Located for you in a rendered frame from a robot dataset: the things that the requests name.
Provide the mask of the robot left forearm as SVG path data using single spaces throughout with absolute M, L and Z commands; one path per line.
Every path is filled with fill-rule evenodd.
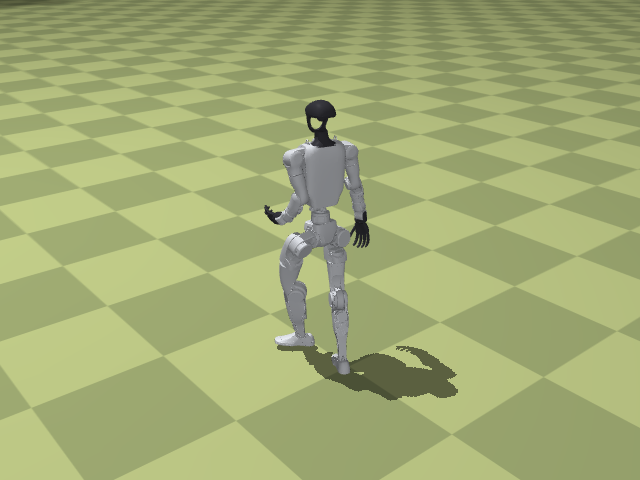
M 290 202 L 287 208 L 282 211 L 282 214 L 275 218 L 275 220 L 280 224 L 284 225 L 286 223 L 290 223 L 293 219 L 302 212 L 303 206 L 301 205 L 301 200 L 297 194 L 292 194 Z

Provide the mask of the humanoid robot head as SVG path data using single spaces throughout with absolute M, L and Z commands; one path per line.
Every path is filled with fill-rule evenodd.
M 315 140 L 311 144 L 313 146 L 319 146 L 318 148 L 335 146 L 334 144 L 336 144 L 336 142 L 329 138 L 328 130 L 326 129 L 328 118 L 336 116 L 333 105 L 325 100 L 316 100 L 306 106 L 305 113 L 308 128 L 315 134 Z M 318 129 L 313 129 L 310 121 L 311 118 L 317 118 L 322 122 L 322 125 Z

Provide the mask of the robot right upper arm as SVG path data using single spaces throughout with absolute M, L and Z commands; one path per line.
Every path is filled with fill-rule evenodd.
M 348 175 L 348 177 L 344 179 L 344 184 L 348 190 L 355 190 L 361 186 L 359 178 L 358 148 L 348 141 L 341 142 L 346 150 L 345 170 Z

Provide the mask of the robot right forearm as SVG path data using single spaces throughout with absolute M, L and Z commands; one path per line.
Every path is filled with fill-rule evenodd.
M 360 178 L 360 177 L 359 177 Z M 361 182 L 361 179 L 360 179 Z M 361 186 L 358 189 L 350 190 L 350 197 L 352 199 L 352 209 L 354 210 L 354 217 L 358 220 L 363 220 L 363 213 L 366 211 L 366 204 L 364 202 L 364 190 L 361 183 Z M 367 211 L 366 211 L 367 213 Z

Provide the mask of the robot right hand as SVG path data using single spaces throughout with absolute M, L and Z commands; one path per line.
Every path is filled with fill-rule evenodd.
M 361 245 L 361 248 L 364 247 L 365 242 L 366 242 L 365 247 L 367 247 L 368 244 L 369 244 L 369 241 L 370 241 L 369 228 L 368 228 L 368 225 L 366 224 L 366 221 L 367 221 L 367 213 L 366 213 L 366 211 L 364 211 L 363 220 L 355 219 L 355 226 L 353 227 L 353 229 L 350 232 L 350 237 L 351 237 L 353 232 L 356 231 L 356 239 L 355 239 L 355 241 L 353 243 L 353 246 L 357 243 L 358 238 L 359 238 L 359 243 L 357 245 L 357 248 L 359 248 L 361 243 L 362 243 L 362 237 L 363 237 L 363 243 Z M 366 241 L 366 238 L 367 238 L 367 241 Z

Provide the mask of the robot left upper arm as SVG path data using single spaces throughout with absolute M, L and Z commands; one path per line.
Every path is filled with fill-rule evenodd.
M 295 148 L 288 150 L 283 155 L 283 164 L 287 169 L 290 183 L 301 200 L 303 206 L 309 202 L 309 195 L 306 188 L 306 181 L 301 167 L 304 161 L 305 148 Z M 292 195 L 291 195 L 292 196 Z

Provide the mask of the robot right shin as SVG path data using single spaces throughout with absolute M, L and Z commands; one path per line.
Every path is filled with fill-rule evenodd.
M 332 324 L 333 330 L 337 340 L 337 350 L 338 350 L 338 361 L 342 361 L 342 356 L 344 360 L 347 360 L 347 350 L 346 350 L 346 341 L 348 335 L 349 328 L 349 314 L 348 314 L 348 296 L 345 290 L 342 290 L 344 294 L 344 308 L 343 309 L 332 309 Z

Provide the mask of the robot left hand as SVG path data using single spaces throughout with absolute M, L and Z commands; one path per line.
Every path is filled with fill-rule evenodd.
M 270 219 L 274 224 L 279 224 L 279 223 L 275 220 L 275 218 L 278 218 L 278 217 L 282 214 L 282 212 L 276 212 L 276 213 L 274 213 L 274 212 L 272 212 L 273 210 L 270 210 L 270 211 L 269 211 L 269 208 L 270 208 L 269 206 L 267 207 L 267 205 L 265 205 L 265 207 L 264 207 L 264 209 L 265 209 L 265 214 L 267 215 L 267 217 L 268 217 L 268 218 L 269 218 L 269 219 Z

